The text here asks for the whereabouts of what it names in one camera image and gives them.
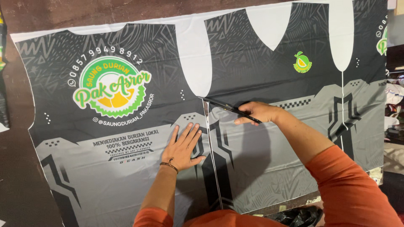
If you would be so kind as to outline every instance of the scissors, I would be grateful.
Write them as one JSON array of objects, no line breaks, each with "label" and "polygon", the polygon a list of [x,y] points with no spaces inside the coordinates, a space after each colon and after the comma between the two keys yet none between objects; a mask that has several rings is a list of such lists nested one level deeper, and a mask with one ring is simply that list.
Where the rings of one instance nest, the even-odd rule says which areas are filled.
[{"label": "scissors", "polygon": [[228,110],[228,111],[231,111],[231,112],[233,112],[233,113],[240,114],[241,116],[243,116],[243,117],[245,117],[245,118],[248,118],[248,119],[250,119],[250,120],[252,120],[252,121],[254,121],[254,122],[258,123],[258,124],[262,123],[262,121],[260,121],[260,120],[258,120],[258,119],[255,119],[255,118],[253,118],[253,117],[251,117],[251,116],[249,116],[248,114],[246,114],[246,113],[244,113],[244,112],[238,110],[237,108],[232,107],[232,106],[229,105],[229,104],[224,104],[224,103],[220,103],[220,102],[218,102],[218,101],[213,101],[212,99],[209,99],[209,98],[206,98],[206,97],[205,97],[205,98],[199,97],[199,98],[203,99],[203,100],[206,101],[206,102],[213,103],[213,104],[215,104],[215,105],[217,105],[217,106],[223,108],[224,110]]}]

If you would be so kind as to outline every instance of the person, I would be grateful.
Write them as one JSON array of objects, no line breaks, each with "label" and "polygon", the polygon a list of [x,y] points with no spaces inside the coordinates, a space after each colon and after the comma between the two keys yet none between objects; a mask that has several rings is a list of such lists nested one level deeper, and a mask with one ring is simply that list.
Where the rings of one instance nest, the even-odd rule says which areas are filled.
[{"label": "person", "polygon": [[[324,204],[326,226],[403,227],[387,197],[352,159],[338,146],[304,124],[282,108],[260,102],[241,105],[239,110],[262,121],[275,123],[295,151],[297,157],[317,181]],[[236,125],[251,123],[247,118],[238,118]],[[175,141],[179,127],[176,126],[171,140],[162,154],[156,179],[147,193],[133,227],[171,227],[174,216],[174,192],[177,171],[200,163],[205,157],[191,159],[201,130],[189,123]],[[280,227],[271,219],[238,214],[233,210],[218,210],[191,219],[184,227]]]}]

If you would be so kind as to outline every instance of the bracelet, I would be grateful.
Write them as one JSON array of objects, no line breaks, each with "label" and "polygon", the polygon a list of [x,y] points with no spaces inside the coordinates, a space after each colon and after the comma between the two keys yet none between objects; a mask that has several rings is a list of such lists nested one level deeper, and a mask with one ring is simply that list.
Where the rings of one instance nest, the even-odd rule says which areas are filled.
[{"label": "bracelet", "polygon": [[169,166],[169,167],[171,167],[171,168],[173,168],[173,169],[175,169],[175,171],[177,171],[177,174],[178,174],[178,169],[177,168],[175,168],[175,166],[173,166],[172,164],[171,164],[171,160],[167,163],[167,162],[162,162],[162,163],[160,163],[160,165],[166,165],[166,166]]}]

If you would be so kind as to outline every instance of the saung durian pak asror logo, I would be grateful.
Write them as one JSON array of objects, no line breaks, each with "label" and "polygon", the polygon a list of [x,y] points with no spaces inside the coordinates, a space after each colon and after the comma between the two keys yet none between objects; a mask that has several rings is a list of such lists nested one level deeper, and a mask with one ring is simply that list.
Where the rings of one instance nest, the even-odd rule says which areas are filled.
[{"label": "saung durian pak asror logo", "polygon": [[122,58],[99,57],[81,72],[80,88],[73,93],[73,100],[81,109],[89,104],[102,116],[128,116],[144,101],[144,84],[149,83],[151,77],[149,72],[138,71]]}]

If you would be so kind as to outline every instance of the barcode graphic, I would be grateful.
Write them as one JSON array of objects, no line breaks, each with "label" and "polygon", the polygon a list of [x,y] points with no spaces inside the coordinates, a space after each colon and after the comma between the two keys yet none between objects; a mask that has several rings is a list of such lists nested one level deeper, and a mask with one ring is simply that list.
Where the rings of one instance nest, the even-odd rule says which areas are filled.
[{"label": "barcode graphic", "polygon": [[131,155],[126,155],[126,156],[114,158],[114,161],[125,159],[125,158],[131,158],[131,157],[135,157],[135,156],[139,156],[139,155],[144,155],[144,154],[148,154],[148,153],[149,153],[149,151],[144,151],[144,152],[139,152],[139,153],[135,153],[135,154],[131,154]]}]

